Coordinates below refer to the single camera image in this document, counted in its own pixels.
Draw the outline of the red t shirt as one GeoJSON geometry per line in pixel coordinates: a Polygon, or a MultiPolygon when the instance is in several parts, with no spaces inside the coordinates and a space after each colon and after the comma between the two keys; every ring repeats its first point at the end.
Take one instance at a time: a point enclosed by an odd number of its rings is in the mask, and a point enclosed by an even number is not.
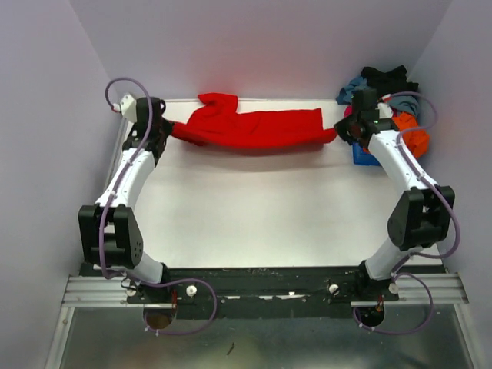
{"type": "Polygon", "coordinates": [[[198,96],[202,106],[187,122],[176,122],[171,136],[195,145],[226,148],[288,148],[306,144],[329,144],[334,128],[323,126],[322,110],[238,112],[238,96],[206,93],[198,96]]]}

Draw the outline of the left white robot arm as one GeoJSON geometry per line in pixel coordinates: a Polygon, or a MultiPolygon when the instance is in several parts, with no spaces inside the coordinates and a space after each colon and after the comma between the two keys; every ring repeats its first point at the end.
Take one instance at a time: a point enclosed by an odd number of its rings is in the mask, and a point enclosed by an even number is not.
{"type": "Polygon", "coordinates": [[[85,262],[109,275],[120,272],[146,282],[145,296],[160,304],[171,292],[168,269],[144,251],[134,207],[165,150],[173,124],[163,117],[166,104],[160,98],[135,99],[126,94],[116,108],[132,126],[108,187],[93,205],[78,211],[83,255],[85,262]]]}

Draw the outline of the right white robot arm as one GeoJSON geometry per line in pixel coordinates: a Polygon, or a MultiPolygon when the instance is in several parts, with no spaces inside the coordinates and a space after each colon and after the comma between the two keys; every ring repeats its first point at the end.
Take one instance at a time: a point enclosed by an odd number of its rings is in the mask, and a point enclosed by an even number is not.
{"type": "Polygon", "coordinates": [[[405,134],[421,128],[399,129],[393,118],[381,117],[379,101],[374,89],[356,90],[351,114],[334,125],[343,141],[377,159],[400,193],[387,220],[387,240],[363,262],[367,274],[354,281],[362,301],[378,296],[380,281],[395,275],[409,257],[439,258],[422,251],[447,237],[455,200],[454,190],[428,175],[404,142],[405,134]]]}

